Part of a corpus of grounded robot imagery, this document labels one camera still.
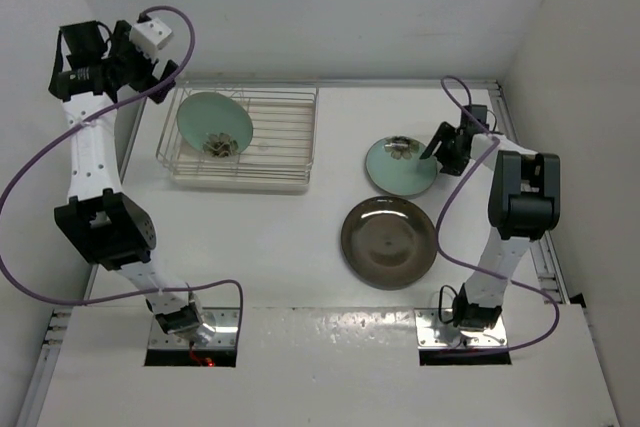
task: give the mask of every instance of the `white table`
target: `white table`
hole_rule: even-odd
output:
[[[486,90],[473,96],[490,103]],[[413,286],[380,291],[351,274],[338,243],[349,210],[379,194],[363,167],[371,144],[393,134],[428,141],[440,122],[458,123],[458,109],[439,89],[321,88],[315,163],[303,195],[173,184],[155,160],[167,109],[147,105],[125,191],[155,223],[156,262],[191,285],[231,277],[244,286],[237,368],[143,367],[151,317],[141,299],[75,309],[39,425],[616,425],[575,306],[563,307],[551,339],[512,354],[512,366],[419,367],[410,315],[374,323],[367,336],[335,321],[362,308],[434,306],[442,284],[458,288],[469,275],[438,257]],[[434,223],[458,180],[442,175],[414,200]],[[481,168],[445,223],[443,245],[462,260],[477,262],[484,248],[490,180]],[[530,255],[515,277],[537,283]],[[125,290],[123,279],[100,270],[91,296]],[[208,306],[237,303],[233,287],[199,296]],[[511,344],[552,320],[539,296],[515,288],[504,311]]]

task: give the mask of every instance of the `plate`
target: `plate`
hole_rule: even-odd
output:
[[[349,212],[340,234],[342,253],[364,282],[402,289],[433,265],[436,229],[417,205],[398,197],[374,197]]]
[[[178,108],[177,124],[191,147],[215,158],[243,152],[253,138],[253,123],[244,107],[217,92],[187,97]]]
[[[367,152],[365,165],[371,181],[393,195],[424,192],[438,175],[438,162],[431,156],[420,160],[427,147],[410,137],[380,139]]]

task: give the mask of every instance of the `dark brown plate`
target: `dark brown plate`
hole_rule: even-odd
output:
[[[373,197],[356,205],[342,224],[342,252],[373,287],[395,290],[420,279],[437,254],[436,229],[417,205]]]

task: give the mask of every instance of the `wire rack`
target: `wire rack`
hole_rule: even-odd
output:
[[[213,158],[182,138],[178,107],[198,92],[218,92],[245,108],[253,138],[241,154]],[[192,187],[304,191],[313,166],[317,98],[316,87],[276,90],[185,82],[174,91],[156,157],[176,182]]]

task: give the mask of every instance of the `metal mounting plate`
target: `metal mounting plate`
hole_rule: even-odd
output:
[[[438,309],[415,309],[419,350],[492,349],[504,348],[507,332],[502,316],[493,329],[483,332],[460,330],[438,319]],[[451,318],[451,309],[442,309],[442,317]]]
[[[234,350],[238,332],[238,309],[202,309],[203,319],[215,334],[209,342],[197,343],[194,350]],[[165,334],[153,320],[149,333],[148,350],[188,350],[189,344],[175,335]]]

